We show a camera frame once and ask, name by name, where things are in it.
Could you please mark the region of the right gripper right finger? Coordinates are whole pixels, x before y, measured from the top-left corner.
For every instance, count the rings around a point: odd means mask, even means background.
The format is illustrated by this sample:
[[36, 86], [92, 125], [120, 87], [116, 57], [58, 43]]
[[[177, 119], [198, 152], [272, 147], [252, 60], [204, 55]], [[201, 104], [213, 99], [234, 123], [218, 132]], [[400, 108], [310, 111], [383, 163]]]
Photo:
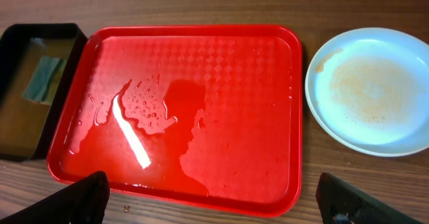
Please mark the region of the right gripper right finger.
[[324, 224], [421, 224], [328, 172], [320, 175], [316, 202]]

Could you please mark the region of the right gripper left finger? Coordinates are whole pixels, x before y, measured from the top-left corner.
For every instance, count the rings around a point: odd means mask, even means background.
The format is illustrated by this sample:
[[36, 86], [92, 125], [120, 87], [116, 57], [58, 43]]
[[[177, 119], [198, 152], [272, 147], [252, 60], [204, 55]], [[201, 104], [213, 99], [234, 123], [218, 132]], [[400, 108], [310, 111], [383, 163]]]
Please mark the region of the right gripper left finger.
[[97, 171], [37, 203], [7, 216], [1, 224], [101, 224], [109, 201], [107, 175]]

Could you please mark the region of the white plate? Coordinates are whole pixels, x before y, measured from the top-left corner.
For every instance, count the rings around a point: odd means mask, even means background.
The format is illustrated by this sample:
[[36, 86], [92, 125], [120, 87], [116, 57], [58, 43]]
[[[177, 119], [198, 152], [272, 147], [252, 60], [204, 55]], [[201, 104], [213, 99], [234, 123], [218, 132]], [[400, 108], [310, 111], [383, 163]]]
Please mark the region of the white plate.
[[304, 89], [319, 125], [350, 149], [428, 149], [428, 44], [414, 36], [381, 27], [339, 34], [313, 56]]
[[342, 145], [372, 156], [409, 156], [428, 149], [428, 95], [331, 89], [307, 82], [308, 106], [319, 125]]

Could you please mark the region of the green yellow sponge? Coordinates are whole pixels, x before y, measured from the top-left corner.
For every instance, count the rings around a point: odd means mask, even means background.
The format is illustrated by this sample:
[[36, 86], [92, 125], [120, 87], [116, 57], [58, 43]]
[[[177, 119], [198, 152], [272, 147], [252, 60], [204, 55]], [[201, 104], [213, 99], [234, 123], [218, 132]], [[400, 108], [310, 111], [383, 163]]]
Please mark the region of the green yellow sponge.
[[25, 100], [51, 105], [67, 61], [62, 58], [42, 56], [22, 97]]

